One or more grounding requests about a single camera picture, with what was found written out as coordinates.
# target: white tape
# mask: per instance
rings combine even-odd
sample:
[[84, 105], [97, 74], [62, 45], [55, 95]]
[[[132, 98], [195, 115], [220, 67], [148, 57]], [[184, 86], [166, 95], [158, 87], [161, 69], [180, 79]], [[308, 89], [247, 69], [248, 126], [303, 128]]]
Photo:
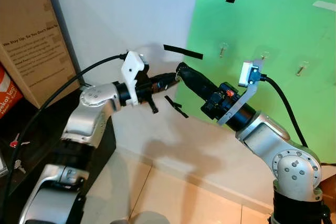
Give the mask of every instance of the white tape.
[[334, 12], [336, 12], [336, 4], [334, 3], [329, 3], [329, 2], [318, 0], [318, 1], [315, 1], [315, 3], [313, 3], [313, 6], [328, 9], [328, 10], [333, 10]]

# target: green screen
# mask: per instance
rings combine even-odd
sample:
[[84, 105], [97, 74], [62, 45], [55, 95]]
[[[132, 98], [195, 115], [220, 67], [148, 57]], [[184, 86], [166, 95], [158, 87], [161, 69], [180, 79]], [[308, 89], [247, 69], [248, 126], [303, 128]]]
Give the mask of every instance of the green screen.
[[[335, 12], [315, 1], [335, 0], [196, 0], [187, 48], [204, 54], [185, 62], [216, 85], [237, 87], [244, 60], [264, 61], [263, 73], [274, 79], [289, 100], [308, 146], [322, 162], [336, 162]], [[227, 43], [223, 57], [220, 44]], [[297, 76], [303, 62], [306, 68]], [[179, 84], [176, 101], [183, 111], [210, 122], [204, 101]], [[285, 106], [266, 82], [248, 102], [282, 125], [299, 143]]]

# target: black wire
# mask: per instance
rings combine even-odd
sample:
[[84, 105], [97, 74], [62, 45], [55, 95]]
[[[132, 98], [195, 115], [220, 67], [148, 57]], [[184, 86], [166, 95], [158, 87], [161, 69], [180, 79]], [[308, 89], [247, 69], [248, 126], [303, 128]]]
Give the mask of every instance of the black wire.
[[287, 109], [287, 112], [288, 112], [288, 115], [290, 117], [290, 120], [292, 121], [292, 124], [294, 126], [294, 129], [296, 131], [296, 133], [298, 134], [299, 136], [299, 139], [301, 141], [301, 144], [305, 147], [308, 147], [307, 145], [307, 142], [305, 140], [305, 138], [303, 137], [302, 135], [302, 132], [300, 130], [300, 127], [298, 125], [298, 122], [296, 121], [295, 119], [295, 116], [294, 116], [294, 113], [293, 113], [293, 110], [292, 108], [290, 107], [290, 104], [285, 96], [285, 94], [283, 93], [283, 91], [281, 90], [281, 88], [279, 87], [279, 85], [277, 85], [277, 83], [275, 81], [273, 81], [271, 78], [267, 77], [265, 74], [262, 74], [261, 77], [260, 77], [260, 80], [261, 81], [267, 81], [269, 84], [272, 85], [272, 87], [278, 92], [279, 96], [281, 97], [282, 99], [282, 102], [284, 103], [286, 109]]
[[10, 162], [10, 167], [8, 167], [8, 176], [7, 176], [7, 181], [6, 181], [6, 187], [5, 187], [5, 192], [4, 192], [4, 198], [3, 198], [3, 203], [2, 203], [2, 209], [1, 209], [1, 219], [0, 221], [4, 221], [4, 216], [5, 216], [5, 208], [6, 208], [6, 203], [8, 201], [9, 197], [9, 192], [10, 192], [10, 184], [12, 183], [13, 179], [13, 173], [14, 173], [14, 165], [15, 161], [17, 160], [19, 150], [21, 147], [21, 143], [23, 142], [24, 136], [27, 133], [28, 129], [30, 126], [34, 123], [34, 121], [38, 118], [38, 116], [41, 114], [41, 112], [49, 105], [49, 103], [56, 97], [58, 96], [66, 87], [68, 87], [70, 84], [72, 84], [74, 81], [76, 81], [79, 77], [81, 77], [83, 74], [86, 72], [90, 71], [91, 69], [105, 63], [111, 60], [115, 59], [125, 59], [127, 54], [120, 54], [117, 56], [112, 56], [109, 58], [106, 58], [104, 60], [98, 61], [95, 64], [91, 65], [90, 67], [84, 69], [83, 71], [79, 72], [76, 74], [74, 77], [72, 77], [69, 81], [67, 81], [62, 87], [60, 87], [52, 96], [48, 98], [48, 100], [41, 106], [41, 108], [35, 113], [35, 115], [29, 120], [29, 122], [26, 124], [24, 129], [21, 131], [18, 139], [17, 139], [17, 145], [16, 148], [14, 149], [14, 152], [12, 154], [12, 159]]

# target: brown cardboard box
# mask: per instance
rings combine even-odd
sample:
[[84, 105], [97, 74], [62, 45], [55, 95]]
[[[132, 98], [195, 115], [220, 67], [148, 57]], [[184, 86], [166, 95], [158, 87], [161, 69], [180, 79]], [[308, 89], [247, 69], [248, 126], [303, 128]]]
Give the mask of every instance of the brown cardboard box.
[[0, 62], [38, 108], [76, 74], [50, 0], [0, 0]]

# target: red package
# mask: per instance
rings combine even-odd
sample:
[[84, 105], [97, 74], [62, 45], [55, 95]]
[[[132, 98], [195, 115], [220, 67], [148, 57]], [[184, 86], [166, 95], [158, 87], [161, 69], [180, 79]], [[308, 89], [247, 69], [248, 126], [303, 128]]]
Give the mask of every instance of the red package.
[[22, 98], [22, 94], [0, 65], [0, 118]]

